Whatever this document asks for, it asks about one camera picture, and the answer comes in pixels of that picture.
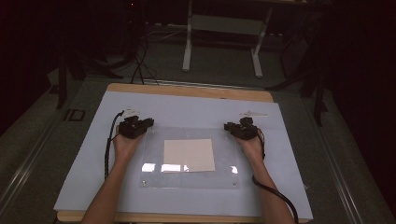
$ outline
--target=person's right arm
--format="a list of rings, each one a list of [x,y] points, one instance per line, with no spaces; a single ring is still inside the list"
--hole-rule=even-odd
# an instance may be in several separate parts
[[[235,138],[242,146],[244,153],[250,163],[256,180],[270,188],[276,189],[276,185],[269,175],[262,161],[262,143],[259,137],[250,140]],[[260,202],[262,205],[262,222],[265,224],[292,224],[294,223],[291,212],[286,203],[275,194],[266,189],[258,188]]]

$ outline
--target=beige paper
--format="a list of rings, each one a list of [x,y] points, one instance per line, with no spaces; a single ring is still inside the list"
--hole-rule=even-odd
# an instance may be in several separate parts
[[[165,140],[165,173],[215,171],[211,139]]]

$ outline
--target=floor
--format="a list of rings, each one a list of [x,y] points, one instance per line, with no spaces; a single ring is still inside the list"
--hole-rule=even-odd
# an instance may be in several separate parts
[[[178,28],[172,28],[174,34]],[[249,47],[207,41],[196,34],[191,70],[181,71],[184,31],[172,37],[149,35],[142,77],[146,84],[194,85],[264,91],[285,80],[279,60],[281,36],[264,40],[260,59],[264,78],[254,77]],[[139,57],[145,54],[139,50]],[[61,223],[53,205],[78,154],[101,102],[112,82],[131,82],[136,64],[116,69],[124,79],[103,77],[87,68],[84,81],[68,80],[68,100],[56,110],[57,95],[45,93],[0,138],[1,223]],[[57,70],[49,74],[56,83]],[[279,103],[290,142],[306,185],[314,214],[310,223],[396,223],[372,179],[359,149],[341,117],[332,94],[326,91],[322,127],[312,116],[313,98],[300,97],[301,83],[272,91]],[[81,122],[63,121],[67,109],[86,111]],[[26,158],[35,158],[27,162]],[[19,179],[17,185],[10,182]]]

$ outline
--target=transparent acrylic board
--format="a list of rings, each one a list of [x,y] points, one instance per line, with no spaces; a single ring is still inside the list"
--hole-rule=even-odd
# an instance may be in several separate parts
[[[163,171],[164,145],[168,140],[211,139],[215,171]],[[222,129],[152,127],[142,162],[139,187],[177,189],[238,189],[235,141]]]

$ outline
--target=person's arm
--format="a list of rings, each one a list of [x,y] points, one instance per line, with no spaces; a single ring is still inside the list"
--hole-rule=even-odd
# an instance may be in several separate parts
[[[250,163],[256,180],[270,188],[276,189],[276,185],[268,174],[267,168],[262,161],[262,143],[259,137],[244,141],[235,138],[242,146],[244,153]],[[294,223],[291,212],[286,203],[273,193],[258,188],[260,202],[262,205],[262,222],[265,224],[292,224]]]
[[[128,167],[128,163],[139,145],[143,135],[129,139],[122,135],[114,138],[115,161],[105,183],[96,193],[81,223],[101,224],[114,223],[119,203],[120,189]]]

